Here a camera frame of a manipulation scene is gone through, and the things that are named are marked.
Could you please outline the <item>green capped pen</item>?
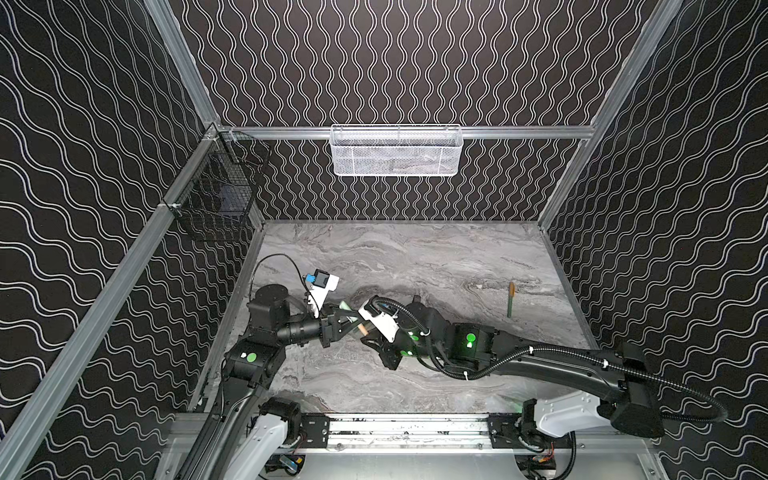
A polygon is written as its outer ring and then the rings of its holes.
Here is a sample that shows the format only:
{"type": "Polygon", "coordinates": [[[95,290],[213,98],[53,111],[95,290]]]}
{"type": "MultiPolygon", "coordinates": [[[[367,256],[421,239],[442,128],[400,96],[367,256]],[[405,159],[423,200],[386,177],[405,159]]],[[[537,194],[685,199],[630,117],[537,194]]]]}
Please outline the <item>green capped pen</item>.
{"type": "Polygon", "coordinates": [[[511,319],[513,315],[515,295],[516,295],[516,285],[514,282],[509,282],[507,307],[506,307],[506,318],[508,319],[511,319]]]}

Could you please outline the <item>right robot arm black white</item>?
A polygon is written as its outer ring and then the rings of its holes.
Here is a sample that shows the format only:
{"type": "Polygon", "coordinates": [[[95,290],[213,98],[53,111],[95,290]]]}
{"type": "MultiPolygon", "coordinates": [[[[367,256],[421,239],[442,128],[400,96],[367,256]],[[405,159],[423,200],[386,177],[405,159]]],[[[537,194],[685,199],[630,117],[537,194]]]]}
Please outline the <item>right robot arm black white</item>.
{"type": "Polygon", "coordinates": [[[713,396],[649,373],[633,347],[585,350],[537,342],[486,325],[451,323],[418,300],[404,305],[374,296],[358,312],[378,329],[376,348],[390,369],[411,357],[461,382],[498,375],[570,388],[557,399],[524,402],[519,427],[524,435],[559,438],[611,426],[657,438],[666,421],[714,424],[728,415],[713,396]]]}

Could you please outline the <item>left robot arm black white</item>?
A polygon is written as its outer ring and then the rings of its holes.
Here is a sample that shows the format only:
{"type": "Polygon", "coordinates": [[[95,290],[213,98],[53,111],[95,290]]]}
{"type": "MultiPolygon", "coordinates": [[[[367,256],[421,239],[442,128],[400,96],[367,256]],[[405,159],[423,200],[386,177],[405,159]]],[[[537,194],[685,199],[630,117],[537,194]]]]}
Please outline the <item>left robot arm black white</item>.
{"type": "Polygon", "coordinates": [[[300,406],[268,391],[290,345],[317,340],[323,347],[357,330],[359,313],[341,305],[314,311],[279,284],[259,288],[248,303],[250,318],[226,353],[213,405],[178,479],[260,479],[301,467],[293,450],[307,438],[300,406]]]}

